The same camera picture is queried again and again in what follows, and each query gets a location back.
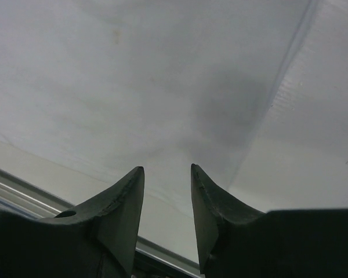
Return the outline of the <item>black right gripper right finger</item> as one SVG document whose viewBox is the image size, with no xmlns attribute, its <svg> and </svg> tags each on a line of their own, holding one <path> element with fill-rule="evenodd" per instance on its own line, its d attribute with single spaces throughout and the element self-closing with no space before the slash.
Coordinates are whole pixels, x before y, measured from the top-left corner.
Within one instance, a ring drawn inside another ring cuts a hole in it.
<svg viewBox="0 0 348 278">
<path fill-rule="evenodd" d="M 348 277 L 348 208 L 254 209 L 191 166 L 205 277 Z"/>
</svg>

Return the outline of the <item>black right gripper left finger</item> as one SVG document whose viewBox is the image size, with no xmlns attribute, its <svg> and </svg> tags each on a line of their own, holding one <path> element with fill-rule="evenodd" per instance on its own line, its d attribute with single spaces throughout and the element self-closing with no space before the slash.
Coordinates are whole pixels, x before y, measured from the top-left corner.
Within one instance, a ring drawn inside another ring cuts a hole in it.
<svg viewBox="0 0 348 278">
<path fill-rule="evenodd" d="M 53 218 L 0 209 L 0 277 L 130 277 L 144 169 Z"/>
</svg>

